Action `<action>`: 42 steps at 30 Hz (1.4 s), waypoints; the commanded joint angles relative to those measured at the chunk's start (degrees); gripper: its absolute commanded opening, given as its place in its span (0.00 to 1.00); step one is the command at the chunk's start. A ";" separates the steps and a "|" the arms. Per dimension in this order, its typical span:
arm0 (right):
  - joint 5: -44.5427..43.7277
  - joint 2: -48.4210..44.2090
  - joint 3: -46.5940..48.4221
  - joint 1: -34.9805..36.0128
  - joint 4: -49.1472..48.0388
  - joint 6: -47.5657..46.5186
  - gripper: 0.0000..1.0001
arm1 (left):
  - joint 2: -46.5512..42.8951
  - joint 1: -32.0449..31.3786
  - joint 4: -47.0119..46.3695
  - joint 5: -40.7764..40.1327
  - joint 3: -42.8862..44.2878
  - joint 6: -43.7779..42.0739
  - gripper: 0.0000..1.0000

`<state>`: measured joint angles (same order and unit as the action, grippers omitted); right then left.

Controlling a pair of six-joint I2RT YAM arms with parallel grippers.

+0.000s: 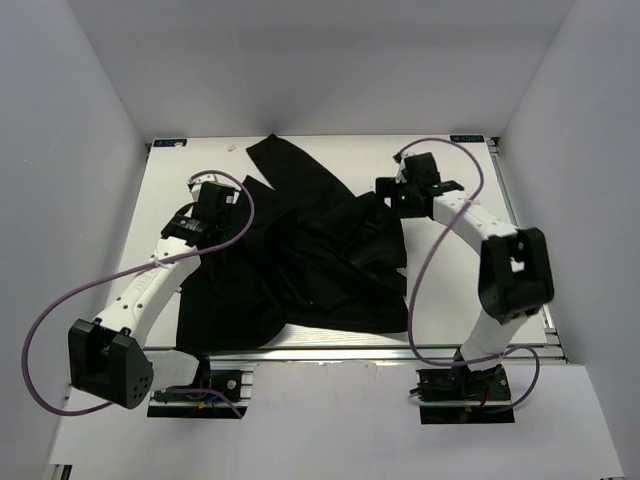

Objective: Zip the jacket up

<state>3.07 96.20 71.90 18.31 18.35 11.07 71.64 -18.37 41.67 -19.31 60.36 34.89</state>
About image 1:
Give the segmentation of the black jacket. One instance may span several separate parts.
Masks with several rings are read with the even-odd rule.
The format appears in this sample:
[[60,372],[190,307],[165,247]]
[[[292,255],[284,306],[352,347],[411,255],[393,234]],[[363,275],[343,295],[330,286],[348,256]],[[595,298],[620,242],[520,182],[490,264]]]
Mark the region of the black jacket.
[[309,154],[276,136],[247,150],[229,216],[235,243],[203,256],[183,283],[176,345],[193,353],[263,346],[288,325],[393,334],[407,324],[399,218],[353,194]]

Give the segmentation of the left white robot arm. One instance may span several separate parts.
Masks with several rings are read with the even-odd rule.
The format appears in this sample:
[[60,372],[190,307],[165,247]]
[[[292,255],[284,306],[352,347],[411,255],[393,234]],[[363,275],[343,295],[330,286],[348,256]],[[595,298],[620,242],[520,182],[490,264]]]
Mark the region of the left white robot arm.
[[144,351],[152,326],[199,268],[198,251],[222,243],[231,224],[235,189],[212,181],[198,181],[190,188],[193,202],[162,229],[150,269],[135,274],[94,320],[77,320],[69,329],[75,389],[127,409],[167,388],[179,388],[191,399],[209,392],[212,377],[202,355],[177,349]]

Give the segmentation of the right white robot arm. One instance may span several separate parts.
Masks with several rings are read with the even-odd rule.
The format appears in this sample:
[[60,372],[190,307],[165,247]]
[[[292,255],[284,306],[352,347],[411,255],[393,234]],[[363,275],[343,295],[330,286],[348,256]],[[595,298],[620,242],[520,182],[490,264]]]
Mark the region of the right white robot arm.
[[430,153],[403,156],[394,177],[376,179],[375,195],[389,200],[403,219],[428,218],[444,227],[430,248],[409,296],[408,336],[412,349],[414,309],[426,270],[446,235],[453,233],[479,255],[477,292],[481,311],[467,340],[450,363],[453,390],[472,399],[488,385],[485,371],[495,369],[527,319],[554,297],[554,284],[544,233],[520,229],[478,205],[477,192],[467,193],[454,180],[443,181]]

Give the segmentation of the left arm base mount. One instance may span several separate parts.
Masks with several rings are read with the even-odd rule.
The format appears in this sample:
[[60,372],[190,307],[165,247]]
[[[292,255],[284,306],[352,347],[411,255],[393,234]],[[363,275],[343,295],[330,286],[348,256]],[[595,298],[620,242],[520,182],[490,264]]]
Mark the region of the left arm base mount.
[[247,412],[256,365],[227,364],[213,367],[192,386],[156,390],[147,407],[155,419],[232,419]]

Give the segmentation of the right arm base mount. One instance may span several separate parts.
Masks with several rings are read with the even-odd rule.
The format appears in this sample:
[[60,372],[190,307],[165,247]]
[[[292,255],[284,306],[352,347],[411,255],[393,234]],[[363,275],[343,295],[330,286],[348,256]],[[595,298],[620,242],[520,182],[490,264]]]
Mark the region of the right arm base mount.
[[423,425],[489,425],[515,422],[506,371],[467,367],[422,369],[409,397],[417,401]]

